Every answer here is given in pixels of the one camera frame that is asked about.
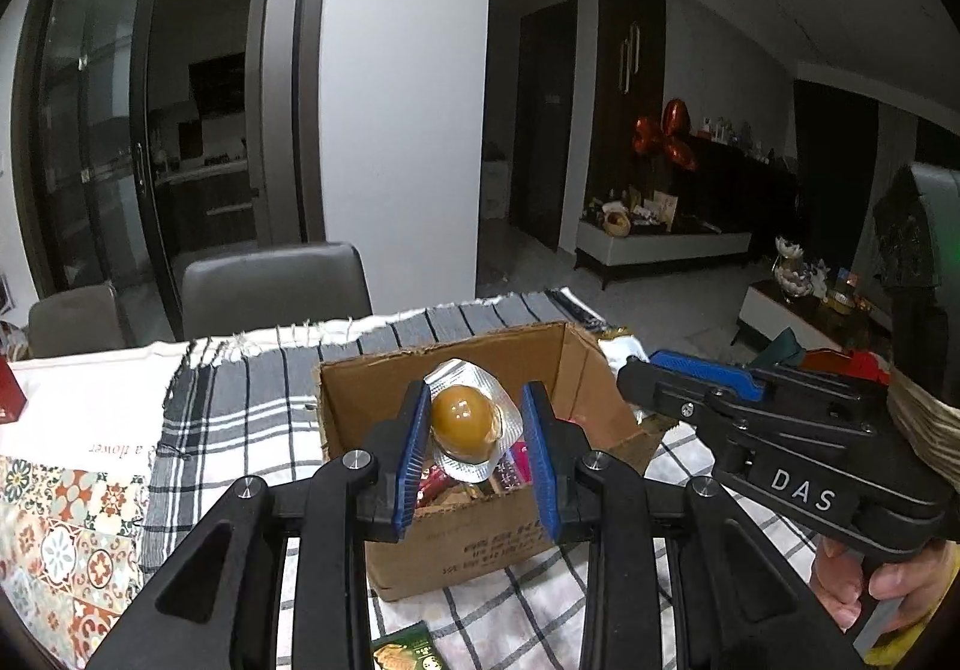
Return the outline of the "person's right hand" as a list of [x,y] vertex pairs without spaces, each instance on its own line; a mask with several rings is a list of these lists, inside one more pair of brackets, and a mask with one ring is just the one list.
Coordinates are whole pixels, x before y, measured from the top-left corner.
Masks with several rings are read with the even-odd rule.
[[885,563],[869,579],[861,563],[836,540],[820,537],[809,585],[839,628],[846,631],[861,615],[864,592],[878,602],[900,600],[885,633],[910,628],[935,610],[957,572],[958,546],[935,540],[903,563]]

